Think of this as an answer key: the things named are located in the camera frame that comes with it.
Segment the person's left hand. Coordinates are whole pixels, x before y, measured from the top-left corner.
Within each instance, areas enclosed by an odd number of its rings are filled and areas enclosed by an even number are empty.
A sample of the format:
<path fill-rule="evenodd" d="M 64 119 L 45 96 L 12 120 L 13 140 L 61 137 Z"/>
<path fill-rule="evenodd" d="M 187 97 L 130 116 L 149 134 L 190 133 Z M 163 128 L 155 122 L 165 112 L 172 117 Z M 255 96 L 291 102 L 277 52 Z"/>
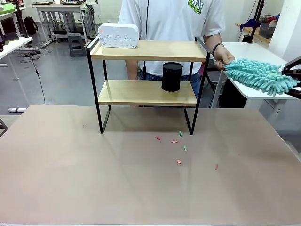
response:
<path fill-rule="evenodd" d="M 224 47 L 215 50 L 214 58 L 216 60 L 215 66 L 220 71 L 224 71 L 224 66 L 235 60 L 235 57 Z"/>

